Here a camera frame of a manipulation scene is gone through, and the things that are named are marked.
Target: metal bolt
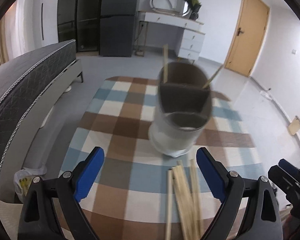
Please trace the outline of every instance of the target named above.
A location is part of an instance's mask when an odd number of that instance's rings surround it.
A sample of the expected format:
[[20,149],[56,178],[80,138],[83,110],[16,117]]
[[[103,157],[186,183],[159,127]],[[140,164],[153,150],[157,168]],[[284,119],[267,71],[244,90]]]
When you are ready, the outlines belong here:
[[233,178],[236,178],[239,176],[239,174],[236,172],[236,171],[230,171],[229,172],[230,176],[233,177]]
[[71,176],[71,171],[66,171],[62,174],[62,177],[64,178],[70,178],[70,176]]
[[268,178],[266,176],[261,176],[261,181],[268,182]]
[[40,181],[40,177],[38,177],[38,176],[34,177],[32,180],[33,183],[38,183],[39,181]]

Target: refrigerator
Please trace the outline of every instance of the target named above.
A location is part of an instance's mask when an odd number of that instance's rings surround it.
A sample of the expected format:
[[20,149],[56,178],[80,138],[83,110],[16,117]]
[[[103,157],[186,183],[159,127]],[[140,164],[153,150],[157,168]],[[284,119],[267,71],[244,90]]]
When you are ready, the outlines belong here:
[[100,56],[131,57],[139,0],[101,0]]

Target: plastic bag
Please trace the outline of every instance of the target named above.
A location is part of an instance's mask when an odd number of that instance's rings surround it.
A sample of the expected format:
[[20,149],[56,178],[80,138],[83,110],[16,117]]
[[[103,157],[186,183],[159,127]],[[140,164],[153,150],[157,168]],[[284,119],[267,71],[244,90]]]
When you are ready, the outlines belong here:
[[22,203],[27,195],[32,179],[37,175],[44,175],[46,172],[47,168],[43,166],[40,169],[23,168],[14,174],[13,184],[15,192]]

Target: beige box on floor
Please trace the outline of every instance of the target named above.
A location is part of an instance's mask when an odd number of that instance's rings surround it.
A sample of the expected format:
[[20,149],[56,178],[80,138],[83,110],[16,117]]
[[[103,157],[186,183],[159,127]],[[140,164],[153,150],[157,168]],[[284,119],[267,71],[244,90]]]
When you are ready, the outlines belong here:
[[300,130],[300,119],[299,117],[295,117],[292,122],[288,126],[288,131],[290,135],[295,135]]

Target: gray tile floor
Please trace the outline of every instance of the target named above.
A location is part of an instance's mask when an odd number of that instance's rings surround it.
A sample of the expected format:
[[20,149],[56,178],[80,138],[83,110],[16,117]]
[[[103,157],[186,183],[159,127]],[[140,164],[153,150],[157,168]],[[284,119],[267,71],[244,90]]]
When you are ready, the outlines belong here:
[[[32,144],[32,150],[43,150],[48,155],[46,178],[59,174],[63,158],[79,121],[92,97],[106,78],[132,76],[157,78],[162,68],[160,52],[147,51],[145,57],[78,57],[82,61],[84,83],[78,78],[72,90],[63,94],[55,104],[46,125],[41,128]],[[211,76],[218,64],[200,59],[196,62],[207,76]],[[260,95],[260,87],[252,80],[223,69],[212,82],[214,90],[227,95],[239,111],[257,146],[264,169],[286,158],[300,167],[300,143],[287,132],[287,121],[275,105]],[[278,199],[280,208],[287,204],[282,192]]]

